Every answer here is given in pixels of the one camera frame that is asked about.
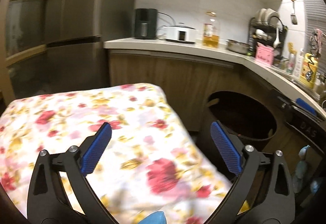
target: metal pot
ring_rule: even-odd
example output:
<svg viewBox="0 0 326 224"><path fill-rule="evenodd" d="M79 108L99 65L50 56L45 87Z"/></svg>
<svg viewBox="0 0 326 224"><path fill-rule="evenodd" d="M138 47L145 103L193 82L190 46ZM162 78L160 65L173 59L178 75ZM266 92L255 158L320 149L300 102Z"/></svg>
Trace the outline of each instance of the metal pot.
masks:
<svg viewBox="0 0 326 224"><path fill-rule="evenodd" d="M235 40L228 40L227 49L230 51L246 55L248 53L249 48L250 45L248 44L238 42Z"/></svg>

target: blue gripper pad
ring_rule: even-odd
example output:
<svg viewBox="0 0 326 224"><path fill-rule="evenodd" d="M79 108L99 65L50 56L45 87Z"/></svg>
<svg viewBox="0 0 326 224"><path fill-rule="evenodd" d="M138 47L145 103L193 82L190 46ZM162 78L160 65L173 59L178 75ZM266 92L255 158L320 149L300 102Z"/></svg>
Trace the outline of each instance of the blue gripper pad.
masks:
<svg viewBox="0 0 326 224"><path fill-rule="evenodd" d="M211 138L215 146L218 148L229 171L238 176L242 171L242 156L233 145L229 136L231 135L224 131L220 122L217 121L211 124Z"/></svg>
<svg viewBox="0 0 326 224"><path fill-rule="evenodd" d="M110 124L105 123L105 125L101 126L100 130L98 130L94 136L94 141L86 150L80 161L80 171L84 176L94 172L98 161L100 160L105 148L109 144L112 136L112 129Z"/></svg>
<svg viewBox="0 0 326 224"><path fill-rule="evenodd" d="M305 101L303 101L301 98L297 98L295 102L299 106L301 106L303 109L305 109L308 112L312 113L313 115L317 115L315 109L313 107L311 107L309 104L307 104Z"/></svg>

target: trash can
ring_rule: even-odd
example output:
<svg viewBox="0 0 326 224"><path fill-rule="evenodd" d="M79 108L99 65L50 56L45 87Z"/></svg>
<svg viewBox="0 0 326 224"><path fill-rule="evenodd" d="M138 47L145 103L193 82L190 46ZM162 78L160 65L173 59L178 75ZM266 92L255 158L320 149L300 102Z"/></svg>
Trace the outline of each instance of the trash can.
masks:
<svg viewBox="0 0 326 224"><path fill-rule="evenodd" d="M227 178L233 178L211 138L211 124L219 120L230 134L237 135L244 145L262 151L277 128L273 114L257 100L244 94L219 91L208 98L196 145Z"/></svg>

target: white tiled wall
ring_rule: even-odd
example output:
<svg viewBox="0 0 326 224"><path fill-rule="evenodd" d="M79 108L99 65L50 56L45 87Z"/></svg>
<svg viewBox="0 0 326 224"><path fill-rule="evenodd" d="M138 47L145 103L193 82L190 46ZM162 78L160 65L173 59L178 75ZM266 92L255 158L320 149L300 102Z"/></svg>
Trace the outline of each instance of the white tiled wall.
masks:
<svg viewBox="0 0 326 224"><path fill-rule="evenodd" d="M202 38L205 12L214 11L220 21L221 39L241 42L247 42L249 20L262 7L259 0L136 0L135 3L135 8L155 8L171 15L176 23L196 28L197 39ZM158 27L171 24L169 17L159 14Z"/></svg>
<svg viewBox="0 0 326 224"><path fill-rule="evenodd" d="M292 1L283 0L281 6L277 10L280 14L280 19L284 25L287 25L289 31L285 40L283 56L288 57L289 51L287 44L289 42L293 43L293 47L300 51L305 44L305 29L306 29L306 13L303 0L296 0L295 2L295 13L297 16L298 24L293 25L291 23L290 14L292 12Z"/></svg>
<svg viewBox="0 0 326 224"><path fill-rule="evenodd" d="M185 23L187 26L196 28L198 39L202 38L205 12L214 11L220 20L221 42L227 39L247 42L250 18L261 8L272 8L280 13L284 25L289 27L284 49L284 56L288 56L288 42L293 42L297 50L303 48L304 45L304 2L297 0L295 4L298 25L291 24L291 0L283 0L281 5L279 3L264 4L259 0L136 0L135 8L155 8L159 12L169 14L177 23ZM159 14L158 26L171 24L169 17Z"/></svg>

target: metal bolt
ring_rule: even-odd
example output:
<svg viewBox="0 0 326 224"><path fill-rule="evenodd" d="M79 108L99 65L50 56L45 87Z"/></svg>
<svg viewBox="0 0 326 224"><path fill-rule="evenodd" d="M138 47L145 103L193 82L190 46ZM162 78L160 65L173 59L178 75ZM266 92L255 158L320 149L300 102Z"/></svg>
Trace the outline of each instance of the metal bolt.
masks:
<svg viewBox="0 0 326 224"><path fill-rule="evenodd" d="M249 151L249 152L253 152L255 150L255 148L253 146L251 146L251 145L246 145L245 150Z"/></svg>
<svg viewBox="0 0 326 224"><path fill-rule="evenodd" d="M78 147L77 146L71 146L70 148L69 148L69 152L75 152L75 151L77 151L78 150Z"/></svg>
<svg viewBox="0 0 326 224"><path fill-rule="evenodd" d="M45 156L48 152L46 150L41 150L40 151L40 156Z"/></svg>
<svg viewBox="0 0 326 224"><path fill-rule="evenodd" d="M282 156L283 156L283 152L282 152L282 151L280 151L280 150L277 150L275 153L276 153L276 155L277 155L277 156L280 156L280 157L282 157Z"/></svg>

